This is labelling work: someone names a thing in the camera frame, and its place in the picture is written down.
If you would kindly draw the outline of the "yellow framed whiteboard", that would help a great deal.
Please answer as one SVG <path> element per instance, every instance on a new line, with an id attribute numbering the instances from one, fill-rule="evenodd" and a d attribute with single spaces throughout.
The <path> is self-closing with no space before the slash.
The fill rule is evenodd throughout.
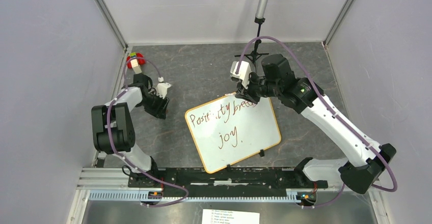
<path id="1" fill-rule="evenodd" d="M 213 174 L 282 140 L 272 102 L 220 97 L 184 114 L 204 170 Z"/>

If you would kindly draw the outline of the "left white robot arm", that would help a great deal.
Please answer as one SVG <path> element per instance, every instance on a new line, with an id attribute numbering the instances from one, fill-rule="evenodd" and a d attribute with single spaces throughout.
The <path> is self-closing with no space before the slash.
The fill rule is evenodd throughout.
<path id="1" fill-rule="evenodd" d="M 171 86 L 163 77 L 154 85 L 149 76 L 135 74 L 133 82 L 125 85 L 113 100 L 91 109 L 95 149 L 119 158 L 124 163 L 123 172 L 133 178 L 140 177 L 148 187 L 159 183 L 160 173 L 155 160 L 136 144 L 131 111 L 142 107 L 149 115 L 165 119 Z"/>

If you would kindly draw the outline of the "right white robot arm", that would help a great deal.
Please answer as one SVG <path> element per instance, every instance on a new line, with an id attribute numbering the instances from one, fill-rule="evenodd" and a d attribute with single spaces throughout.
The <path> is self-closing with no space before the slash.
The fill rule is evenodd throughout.
<path id="1" fill-rule="evenodd" d="M 381 145 L 368 137 L 331 102 L 323 90 L 308 78 L 298 78 L 289 61 L 273 54 L 262 62 L 263 76 L 258 76 L 245 61 L 233 62 L 230 76 L 237 83 L 236 98 L 257 104 L 261 98 L 278 98 L 316 125 L 345 157 L 335 160 L 305 158 L 296 167 L 294 181 L 300 187 L 313 182 L 341 183 L 352 191 L 365 194 L 387 169 L 396 154 L 391 144 Z"/>

